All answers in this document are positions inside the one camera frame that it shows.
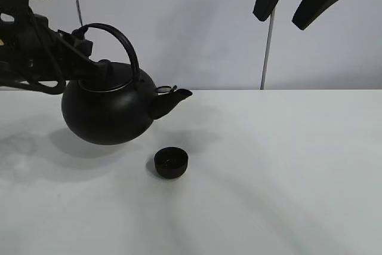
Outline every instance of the black lid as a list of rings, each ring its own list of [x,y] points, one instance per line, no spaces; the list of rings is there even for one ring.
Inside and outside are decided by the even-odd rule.
[[[189,156],[180,148],[164,148],[154,157],[155,169],[165,179],[176,179],[187,169]]]

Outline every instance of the kettle handle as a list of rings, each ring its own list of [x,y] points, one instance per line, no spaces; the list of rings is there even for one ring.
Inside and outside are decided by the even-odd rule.
[[[129,39],[127,39],[127,37],[117,28],[108,24],[103,24],[103,23],[86,24],[80,27],[79,29],[74,30],[72,34],[77,36],[80,39],[83,39],[85,36],[85,33],[88,31],[88,28],[96,28],[96,29],[109,32],[122,44],[130,60],[131,70],[133,71],[133,83],[134,85],[138,83],[140,79],[140,68],[139,68],[138,57]]]

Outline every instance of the black kettle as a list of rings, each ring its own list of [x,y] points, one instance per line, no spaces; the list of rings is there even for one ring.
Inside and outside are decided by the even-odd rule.
[[[97,145],[118,145],[143,134],[192,92],[177,87],[156,88],[142,71],[130,42],[124,45],[131,64],[102,60],[101,75],[70,81],[63,94],[67,126],[80,138]]]

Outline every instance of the kettle spout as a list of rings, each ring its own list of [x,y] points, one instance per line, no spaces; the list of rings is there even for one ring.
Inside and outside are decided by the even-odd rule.
[[[181,101],[192,96],[192,92],[179,89],[175,92],[155,96],[149,104],[149,116],[152,119],[160,119],[170,113]]]

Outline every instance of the table surface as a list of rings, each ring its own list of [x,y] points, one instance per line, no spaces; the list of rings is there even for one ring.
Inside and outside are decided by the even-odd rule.
[[[0,100],[0,254],[381,252],[382,91],[197,91],[109,147],[58,96]],[[166,146],[180,179],[153,172]]]

